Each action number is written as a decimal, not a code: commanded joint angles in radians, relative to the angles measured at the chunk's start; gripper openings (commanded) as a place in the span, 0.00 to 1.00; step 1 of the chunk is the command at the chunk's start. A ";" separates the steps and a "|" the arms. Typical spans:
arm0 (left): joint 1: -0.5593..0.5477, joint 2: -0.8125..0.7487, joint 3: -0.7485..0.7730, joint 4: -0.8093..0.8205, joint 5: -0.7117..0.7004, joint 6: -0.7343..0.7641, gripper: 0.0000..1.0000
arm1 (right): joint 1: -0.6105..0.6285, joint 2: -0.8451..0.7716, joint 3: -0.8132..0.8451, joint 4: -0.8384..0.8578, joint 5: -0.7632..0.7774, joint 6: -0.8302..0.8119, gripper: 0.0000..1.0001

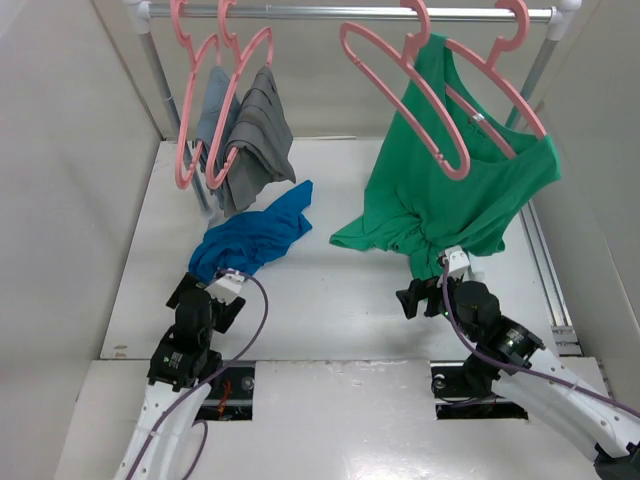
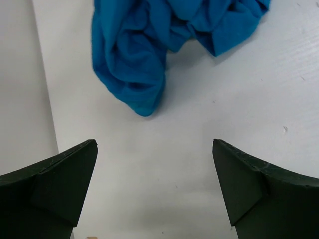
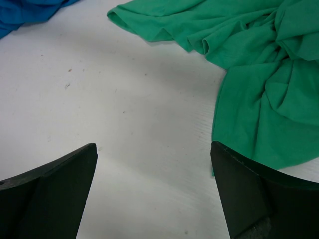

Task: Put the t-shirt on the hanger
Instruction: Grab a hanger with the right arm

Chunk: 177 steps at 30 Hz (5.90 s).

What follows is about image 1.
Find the blue t shirt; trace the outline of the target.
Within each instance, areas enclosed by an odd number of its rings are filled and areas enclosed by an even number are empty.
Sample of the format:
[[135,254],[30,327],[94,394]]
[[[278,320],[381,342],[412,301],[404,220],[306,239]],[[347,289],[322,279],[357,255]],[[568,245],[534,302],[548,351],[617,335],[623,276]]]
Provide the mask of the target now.
[[240,213],[209,228],[189,260],[188,272],[209,283],[222,269],[253,275],[263,265],[285,256],[290,246],[312,229],[304,216],[312,193],[313,182],[306,180],[263,211]]

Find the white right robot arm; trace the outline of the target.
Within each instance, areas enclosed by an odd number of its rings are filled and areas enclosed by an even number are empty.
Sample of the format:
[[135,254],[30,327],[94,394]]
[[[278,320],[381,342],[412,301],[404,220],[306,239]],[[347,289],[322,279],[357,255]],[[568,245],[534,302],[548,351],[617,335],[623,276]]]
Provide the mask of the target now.
[[530,330],[505,316],[478,281],[415,279],[396,293],[408,319],[444,316],[470,351],[453,372],[433,372],[432,390],[460,407],[504,398],[574,445],[601,479],[639,476],[639,414],[598,392]]

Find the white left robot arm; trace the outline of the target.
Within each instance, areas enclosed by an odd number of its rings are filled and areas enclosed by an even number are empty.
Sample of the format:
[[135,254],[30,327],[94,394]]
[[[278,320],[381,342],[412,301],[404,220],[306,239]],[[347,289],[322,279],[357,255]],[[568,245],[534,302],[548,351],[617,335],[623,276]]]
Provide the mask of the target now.
[[211,349],[215,332],[226,333],[246,300],[237,271],[218,273],[205,287],[185,275],[167,306],[174,322],[153,353],[144,400],[117,479],[177,479],[196,416],[222,387],[223,360]]

